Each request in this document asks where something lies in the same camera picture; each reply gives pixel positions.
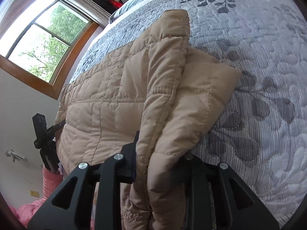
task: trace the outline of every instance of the window frame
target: window frame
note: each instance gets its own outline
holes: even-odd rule
[[[56,4],[57,2],[61,2],[64,5],[68,6],[70,9],[73,9],[75,12],[89,20],[87,25],[82,29],[82,31],[76,36],[76,38],[72,41],[72,43],[66,42],[61,37],[57,36],[56,34],[50,32],[48,29],[42,27],[41,25],[35,23],[35,21],[45,12],[47,11],[51,6]],[[50,33],[54,37],[56,37],[60,42],[64,43],[65,45],[68,44],[68,49],[59,61],[56,69],[53,72],[53,75],[48,82],[36,77],[35,75],[31,74],[30,72],[26,71],[25,69],[21,68],[20,66],[16,65],[15,63],[11,62],[8,58],[13,52],[14,48],[17,46],[19,41],[22,39],[22,37],[25,35],[25,33],[28,31],[28,29],[32,26],[36,25],[46,32]],[[17,78],[21,82],[25,83],[28,86],[31,86],[32,88],[40,91],[41,93],[53,98],[58,99],[59,95],[61,93],[62,87],[65,83],[65,80],[68,76],[68,73],[70,69],[72,68],[74,62],[76,61],[79,53],[87,43],[87,41],[90,39],[92,34],[95,32],[95,30],[99,27],[99,24],[94,22],[92,19],[84,15],[82,12],[78,11],[76,8],[68,4],[67,2],[63,0],[55,0],[51,5],[49,5],[47,8],[45,8],[41,13],[39,13],[38,16],[36,16],[29,24],[28,26],[21,32],[21,34],[18,36],[18,38],[15,40],[13,45],[10,47],[10,50],[6,54],[6,56],[0,55],[0,68],[5,70],[7,73],[12,75],[13,77]]]

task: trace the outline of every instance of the pink fabric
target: pink fabric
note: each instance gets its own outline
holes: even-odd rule
[[[10,207],[16,218],[25,226],[28,226],[32,216],[38,211],[40,206],[48,199],[56,187],[63,181],[63,176],[54,174],[43,168],[43,198],[34,201],[31,204],[26,204],[17,210]]]

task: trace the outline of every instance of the red object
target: red object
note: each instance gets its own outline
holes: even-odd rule
[[[123,5],[115,0],[108,0],[108,1],[112,3],[112,5],[115,6],[116,8],[120,8]]]

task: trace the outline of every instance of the green foliage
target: green foliage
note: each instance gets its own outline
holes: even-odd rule
[[[85,25],[86,22],[82,21],[64,7],[58,6],[50,16],[50,26],[47,29],[71,43]],[[68,47],[51,35],[48,37],[39,35],[36,41],[37,43],[35,45],[39,47],[33,48],[32,51],[20,53],[20,55],[26,54],[29,58],[38,60],[41,65],[32,66],[29,72],[49,82],[56,66]]]

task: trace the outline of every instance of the quilted bedspread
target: quilted bedspread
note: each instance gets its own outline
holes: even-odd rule
[[[307,22],[292,0],[152,0],[103,35],[72,80],[168,9],[188,11],[190,46],[243,73],[192,153],[229,163],[284,225],[307,192]]]

